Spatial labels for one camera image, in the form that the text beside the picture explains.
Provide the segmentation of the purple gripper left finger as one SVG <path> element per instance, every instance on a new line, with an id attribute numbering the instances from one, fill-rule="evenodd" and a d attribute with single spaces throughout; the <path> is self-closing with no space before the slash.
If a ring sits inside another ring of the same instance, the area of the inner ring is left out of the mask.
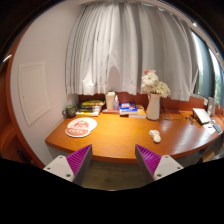
<path id="1" fill-rule="evenodd" d="M 59 155 L 44 170 L 81 186 L 92 155 L 92 145 L 87 145 L 68 156 Z"/>

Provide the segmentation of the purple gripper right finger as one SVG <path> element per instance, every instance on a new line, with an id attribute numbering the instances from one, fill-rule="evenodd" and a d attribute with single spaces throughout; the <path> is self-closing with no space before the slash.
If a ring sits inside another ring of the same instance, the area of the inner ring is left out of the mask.
<path id="1" fill-rule="evenodd" d="M 155 152 L 136 144 L 135 156 L 146 183 L 152 183 L 183 169 L 169 155 L 160 156 Z"/>

